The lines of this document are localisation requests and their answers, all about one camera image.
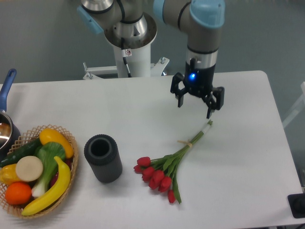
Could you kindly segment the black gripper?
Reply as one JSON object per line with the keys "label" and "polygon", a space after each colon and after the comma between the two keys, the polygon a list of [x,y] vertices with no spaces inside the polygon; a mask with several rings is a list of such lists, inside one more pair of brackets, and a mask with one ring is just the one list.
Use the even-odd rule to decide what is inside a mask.
{"label": "black gripper", "polygon": [[[176,73],[172,78],[170,92],[175,94],[178,107],[183,105],[186,93],[202,98],[208,110],[206,118],[209,119],[215,110],[220,110],[224,104],[224,87],[213,88],[215,64],[208,68],[197,66],[197,60],[192,58],[185,65],[185,75]],[[183,81],[185,88],[180,89],[179,83]]]}

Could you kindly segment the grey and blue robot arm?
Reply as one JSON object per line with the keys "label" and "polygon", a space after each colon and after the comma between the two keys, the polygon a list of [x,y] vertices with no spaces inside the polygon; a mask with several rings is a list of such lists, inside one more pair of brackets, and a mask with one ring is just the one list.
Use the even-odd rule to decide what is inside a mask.
{"label": "grey and blue robot arm", "polygon": [[147,13],[142,0],[83,0],[77,12],[94,33],[113,47],[120,78],[152,76],[151,43],[157,20],[187,36],[185,71],[173,76],[170,91],[183,104],[185,94],[201,98],[207,116],[224,104],[224,88],[213,86],[225,18],[223,0],[155,0]]}

